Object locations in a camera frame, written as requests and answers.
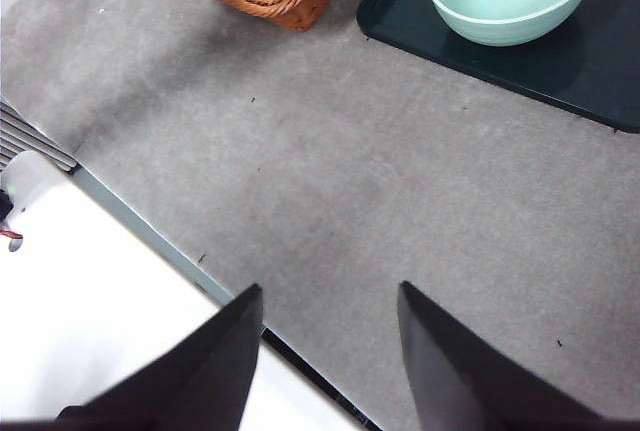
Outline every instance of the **black object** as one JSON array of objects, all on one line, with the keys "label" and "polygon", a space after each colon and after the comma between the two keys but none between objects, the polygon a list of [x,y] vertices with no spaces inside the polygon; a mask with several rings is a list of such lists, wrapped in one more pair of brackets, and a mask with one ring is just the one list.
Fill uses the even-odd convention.
[{"label": "black object", "polygon": [[12,209],[13,203],[11,203],[9,196],[0,189],[0,223],[9,216]]},{"label": "black object", "polygon": [[503,356],[408,282],[398,319],[425,431],[640,430],[640,422],[602,419]]},{"label": "black object", "polygon": [[3,431],[235,431],[255,371],[262,291],[253,285],[164,356],[50,423]]},{"label": "black object", "polygon": [[546,36],[495,48],[451,31],[431,0],[364,0],[372,38],[615,129],[640,132],[638,0],[584,0]]}]

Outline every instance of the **black tray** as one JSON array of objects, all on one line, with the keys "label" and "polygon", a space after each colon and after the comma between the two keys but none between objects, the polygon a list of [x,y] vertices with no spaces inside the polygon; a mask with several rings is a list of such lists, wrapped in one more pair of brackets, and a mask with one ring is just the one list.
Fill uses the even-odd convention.
[{"label": "black tray", "polygon": [[640,132],[640,0],[584,0],[562,25],[520,46],[474,44],[451,31],[431,0],[364,0],[372,38],[476,78]]}]

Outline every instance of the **table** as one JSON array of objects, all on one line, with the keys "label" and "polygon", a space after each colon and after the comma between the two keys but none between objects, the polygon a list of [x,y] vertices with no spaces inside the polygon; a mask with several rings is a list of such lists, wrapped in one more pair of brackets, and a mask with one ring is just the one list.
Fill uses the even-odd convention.
[{"label": "table", "polygon": [[385,430],[418,429],[413,281],[562,390],[640,416],[640,144],[367,40],[212,0],[21,0],[3,99]]}]

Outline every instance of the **white object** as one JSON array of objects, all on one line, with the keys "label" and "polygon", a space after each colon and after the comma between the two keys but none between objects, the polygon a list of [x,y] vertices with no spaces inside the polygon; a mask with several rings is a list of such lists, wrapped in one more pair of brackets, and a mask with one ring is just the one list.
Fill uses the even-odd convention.
[{"label": "white object", "polygon": [[[217,312],[40,154],[19,154],[1,179],[25,239],[15,253],[0,241],[0,419],[82,404]],[[360,428],[261,346],[240,429]]]}]

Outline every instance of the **radiator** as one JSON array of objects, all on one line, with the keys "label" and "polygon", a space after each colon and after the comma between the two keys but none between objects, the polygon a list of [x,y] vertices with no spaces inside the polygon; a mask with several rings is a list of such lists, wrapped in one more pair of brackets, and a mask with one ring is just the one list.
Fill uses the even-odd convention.
[{"label": "radiator", "polygon": [[[16,1],[1,0],[2,16],[6,15]],[[60,151],[51,140],[25,123],[16,111],[2,103],[0,106],[0,172],[11,158],[28,149],[49,156],[65,171],[69,171],[77,164],[73,158]]]}]

